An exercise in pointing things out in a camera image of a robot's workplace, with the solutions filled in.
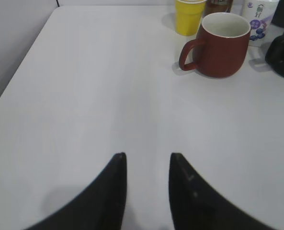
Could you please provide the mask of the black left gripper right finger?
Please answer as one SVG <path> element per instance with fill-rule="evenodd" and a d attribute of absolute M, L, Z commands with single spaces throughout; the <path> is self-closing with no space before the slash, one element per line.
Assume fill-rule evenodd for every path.
<path fill-rule="evenodd" d="M 181 153 L 170 156 L 169 202 L 176 230 L 270 229 L 225 199 Z"/>

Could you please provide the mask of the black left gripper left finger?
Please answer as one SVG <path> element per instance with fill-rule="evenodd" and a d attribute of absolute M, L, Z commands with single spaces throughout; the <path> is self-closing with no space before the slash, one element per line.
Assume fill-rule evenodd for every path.
<path fill-rule="evenodd" d="M 127 195 L 124 152 L 111 160 L 79 195 L 57 212 L 30 227 L 32 230 L 119 230 Z"/>

